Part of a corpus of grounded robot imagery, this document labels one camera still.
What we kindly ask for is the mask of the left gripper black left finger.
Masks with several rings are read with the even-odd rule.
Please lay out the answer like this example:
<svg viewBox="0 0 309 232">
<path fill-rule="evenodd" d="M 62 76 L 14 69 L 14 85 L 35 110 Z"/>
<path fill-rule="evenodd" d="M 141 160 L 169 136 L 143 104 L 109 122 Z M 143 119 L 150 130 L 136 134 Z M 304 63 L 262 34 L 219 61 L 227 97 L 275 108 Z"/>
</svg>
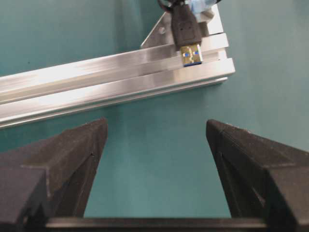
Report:
<svg viewBox="0 0 309 232">
<path fill-rule="evenodd" d="M 108 137 L 101 118 L 0 155 L 0 229 L 82 217 Z"/>
</svg>

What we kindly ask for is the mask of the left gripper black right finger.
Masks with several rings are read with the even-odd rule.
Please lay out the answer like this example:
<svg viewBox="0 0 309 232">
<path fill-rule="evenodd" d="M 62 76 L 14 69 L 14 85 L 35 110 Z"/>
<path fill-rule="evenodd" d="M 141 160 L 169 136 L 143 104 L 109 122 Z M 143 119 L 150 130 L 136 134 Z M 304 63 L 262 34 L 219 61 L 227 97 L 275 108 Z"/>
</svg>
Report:
<svg viewBox="0 0 309 232">
<path fill-rule="evenodd" d="M 309 154 L 210 119 L 206 138 L 234 218 L 261 218 L 274 232 L 309 229 Z"/>
</svg>

